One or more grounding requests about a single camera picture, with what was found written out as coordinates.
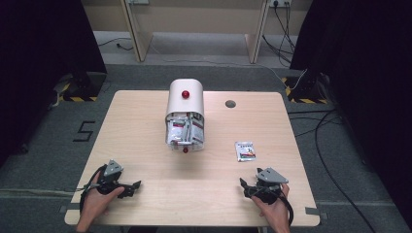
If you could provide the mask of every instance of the electrical socket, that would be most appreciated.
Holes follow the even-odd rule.
[[[269,7],[275,7],[275,1],[278,1],[278,8],[286,8],[288,3],[290,7],[292,3],[292,0],[270,0]]]

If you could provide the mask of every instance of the hand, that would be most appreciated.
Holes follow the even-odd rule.
[[[97,183],[100,172],[93,178],[93,183]],[[96,188],[88,191],[83,205],[82,214],[76,227],[77,232],[87,232],[93,221],[103,213],[108,213],[107,207],[117,196],[124,192],[124,187],[118,187],[107,195],[100,194]]]
[[[288,198],[289,187],[287,184],[282,183],[282,191],[285,194],[285,198]],[[272,205],[267,205],[255,196],[252,196],[252,200],[260,208],[260,216],[266,217],[266,220],[276,233],[291,232],[289,228],[288,208],[282,200],[278,198]]]

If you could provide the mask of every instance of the metal bracket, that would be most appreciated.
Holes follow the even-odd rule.
[[[123,171],[123,168],[115,160],[110,159],[109,164],[106,167],[106,171],[104,172],[104,176],[108,177],[121,171]]]
[[[126,0],[129,5],[149,5],[149,0]]]
[[[288,183],[288,179],[277,173],[273,168],[266,168],[257,174],[257,178],[267,183]]]

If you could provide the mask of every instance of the red cap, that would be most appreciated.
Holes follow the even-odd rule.
[[[190,93],[187,90],[182,91],[182,97],[184,99],[188,99],[190,96]]]

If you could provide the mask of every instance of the finger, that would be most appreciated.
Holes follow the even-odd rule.
[[[122,192],[124,192],[124,187],[120,186],[107,195],[110,197],[111,200],[113,200],[115,197],[121,195]]]
[[[266,204],[264,204],[260,198],[256,197],[256,196],[252,196],[251,198],[255,204],[263,211],[263,209],[265,208]]]
[[[100,171],[93,177],[93,183],[97,183],[97,181],[99,180],[100,177]]]
[[[285,194],[285,197],[288,197],[289,194],[289,186],[285,183],[282,183],[282,192]]]

